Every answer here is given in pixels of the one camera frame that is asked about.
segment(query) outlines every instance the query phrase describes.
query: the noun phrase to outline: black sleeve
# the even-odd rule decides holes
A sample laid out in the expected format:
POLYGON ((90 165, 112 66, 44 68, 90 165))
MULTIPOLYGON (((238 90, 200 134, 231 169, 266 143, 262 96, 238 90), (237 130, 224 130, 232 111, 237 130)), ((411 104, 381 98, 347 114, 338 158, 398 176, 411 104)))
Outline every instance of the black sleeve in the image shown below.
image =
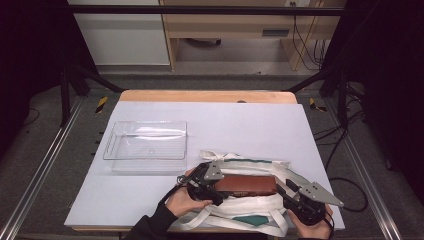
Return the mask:
POLYGON ((177 219, 165 205, 162 205, 156 209, 153 216, 143 216, 124 240, 166 240, 166 231, 177 219))

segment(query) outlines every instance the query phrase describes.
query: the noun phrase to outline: white fabric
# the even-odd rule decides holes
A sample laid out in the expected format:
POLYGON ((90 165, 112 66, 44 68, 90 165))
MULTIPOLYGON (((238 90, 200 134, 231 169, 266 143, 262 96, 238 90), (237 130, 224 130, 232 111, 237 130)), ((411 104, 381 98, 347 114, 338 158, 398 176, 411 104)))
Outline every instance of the white fabric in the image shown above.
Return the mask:
MULTIPOLYGON (((308 184, 308 180, 291 171, 290 162, 266 161, 246 159, 237 154, 216 154, 212 151, 202 151, 200 156, 206 160, 217 161, 221 171, 225 174, 275 176, 280 186, 287 189, 287 194, 294 193, 285 186, 285 180, 290 179, 298 185, 308 184)), ((247 231, 257 231, 276 237, 284 237, 288 225, 282 214, 286 211, 283 207, 283 198, 279 194, 260 197, 229 197, 219 205, 209 205, 200 213, 188 213, 180 218, 183 230, 190 230, 201 223, 218 227, 234 228, 247 231), (233 220, 234 217, 264 216, 270 223, 254 226, 248 223, 233 220)))

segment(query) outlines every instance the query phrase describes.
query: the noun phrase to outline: transparent box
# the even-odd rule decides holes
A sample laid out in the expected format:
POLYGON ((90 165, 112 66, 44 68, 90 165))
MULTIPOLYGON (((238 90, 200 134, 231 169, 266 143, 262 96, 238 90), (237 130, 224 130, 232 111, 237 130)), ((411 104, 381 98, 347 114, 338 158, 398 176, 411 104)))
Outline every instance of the transparent box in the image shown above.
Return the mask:
POLYGON ((186 122, 120 121, 113 126, 103 158, 115 160, 113 171, 183 171, 186 149, 186 122))

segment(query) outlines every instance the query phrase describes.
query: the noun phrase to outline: brown leather case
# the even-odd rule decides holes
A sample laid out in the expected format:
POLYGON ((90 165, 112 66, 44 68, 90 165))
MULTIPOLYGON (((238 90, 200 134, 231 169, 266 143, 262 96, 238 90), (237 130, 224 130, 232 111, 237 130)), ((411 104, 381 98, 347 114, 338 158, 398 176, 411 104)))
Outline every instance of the brown leather case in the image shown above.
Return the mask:
POLYGON ((277 193, 273 176, 225 175, 215 184, 215 190, 234 197, 269 196, 277 193))

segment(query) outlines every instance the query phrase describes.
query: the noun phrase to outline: hand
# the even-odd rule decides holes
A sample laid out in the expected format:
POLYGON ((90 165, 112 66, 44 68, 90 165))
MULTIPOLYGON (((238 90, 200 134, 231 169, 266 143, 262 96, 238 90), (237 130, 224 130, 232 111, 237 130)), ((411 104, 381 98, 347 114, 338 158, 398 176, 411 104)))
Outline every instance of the hand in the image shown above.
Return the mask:
POLYGON ((190 198, 190 195, 188 195, 187 188, 182 187, 168 199, 166 207, 176 217, 181 217, 193 209, 203 209, 210 204, 212 204, 212 200, 194 201, 190 198))
MULTIPOLYGON (((325 215, 325 218, 330 221, 333 211, 328 204, 325 204, 325 210, 328 213, 325 215)), ((299 232, 299 237, 320 239, 328 239, 330 237, 331 228, 325 221, 321 221, 313 226, 307 226, 300 222, 299 218, 291 210, 288 210, 287 213, 289 214, 292 223, 296 226, 297 231, 299 232)))

